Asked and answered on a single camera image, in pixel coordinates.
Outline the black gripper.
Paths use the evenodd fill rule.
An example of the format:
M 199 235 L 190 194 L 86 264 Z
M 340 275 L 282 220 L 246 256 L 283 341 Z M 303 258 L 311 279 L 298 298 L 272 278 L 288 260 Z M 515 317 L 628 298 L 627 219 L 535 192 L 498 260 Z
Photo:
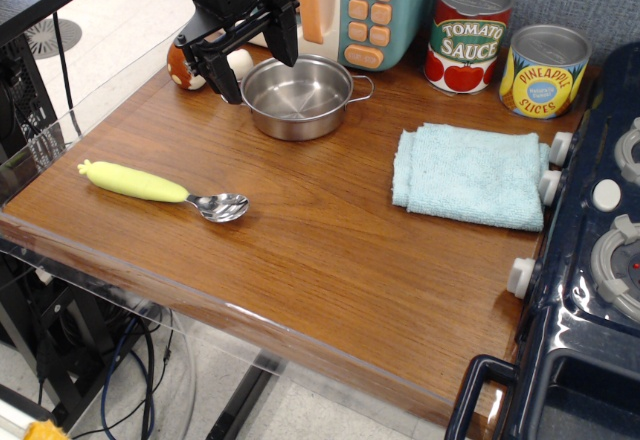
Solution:
M 227 56 L 258 35 L 272 56 L 288 67 L 298 58 L 299 0 L 192 0 L 195 12 L 174 40 L 188 69 L 201 73 L 229 104 L 243 102 Z

